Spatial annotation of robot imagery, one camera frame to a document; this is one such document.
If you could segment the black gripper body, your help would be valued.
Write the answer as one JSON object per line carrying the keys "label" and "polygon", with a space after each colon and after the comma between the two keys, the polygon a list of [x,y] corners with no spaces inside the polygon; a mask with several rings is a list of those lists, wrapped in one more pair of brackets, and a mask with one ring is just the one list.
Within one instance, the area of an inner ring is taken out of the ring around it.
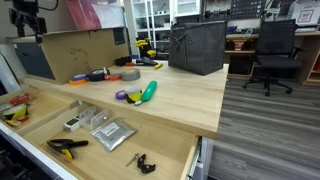
{"label": "black gripper body", "polygon": [[38,0],[12,0],[12,8],[9,9],[10,23],[17,29],[18,25],[28,25],[34,33],[47,32],[45,19],[38,17]]}

